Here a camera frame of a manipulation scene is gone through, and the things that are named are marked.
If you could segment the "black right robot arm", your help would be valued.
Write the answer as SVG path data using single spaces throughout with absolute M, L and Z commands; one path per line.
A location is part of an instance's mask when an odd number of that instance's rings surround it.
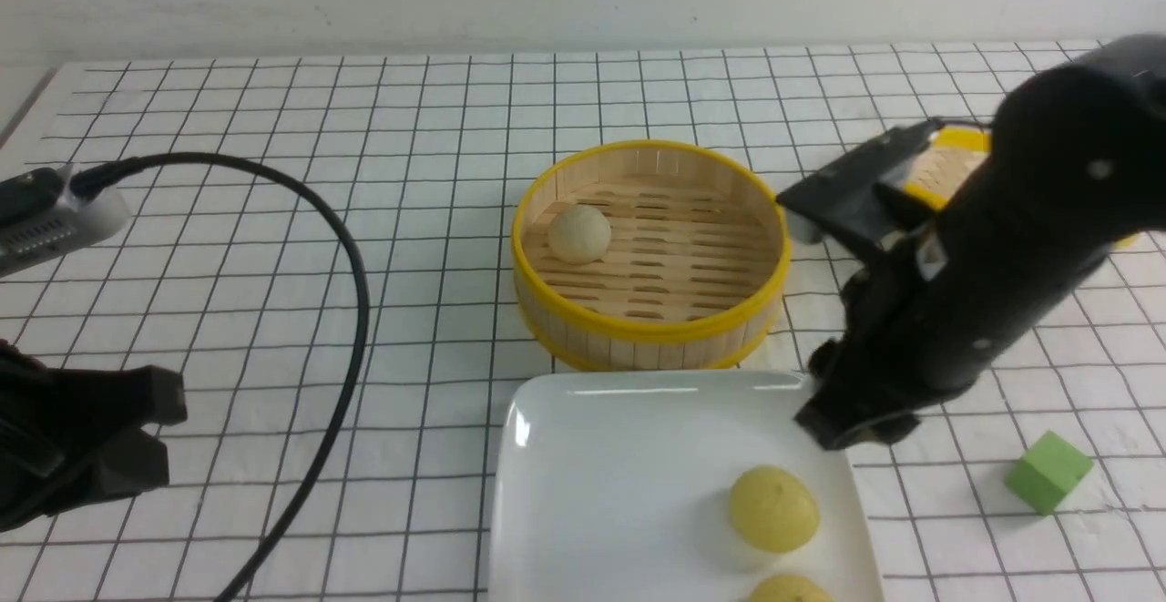
M 799 242 L 833 237 L 861 262 L 794 418 L 821 448 L 900 442 L 1117 242 L 1163 230 L 1163 34 L 1129 35 L 1014 88 L 941 209 L 902 183 L 944 119 L 887 130 L 777 196 Z

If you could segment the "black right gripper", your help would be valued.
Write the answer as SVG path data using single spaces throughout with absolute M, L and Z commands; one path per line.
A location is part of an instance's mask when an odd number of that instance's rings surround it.
M 812 354 L 812 398 L 794 420 L 824 450 L 899 444 L 920 411 L 950 402 L 979 377 L 979 357 L 937 330 L 912 262 L 874 262 L 843 287 L 845 330 Z

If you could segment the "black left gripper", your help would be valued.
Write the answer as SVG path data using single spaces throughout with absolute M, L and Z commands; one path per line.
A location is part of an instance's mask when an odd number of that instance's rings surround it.
M 49 368 L 3 342 L 1 530 L 169 485 L 168 448 L 145 428 L 187 418 L 180 372 Z

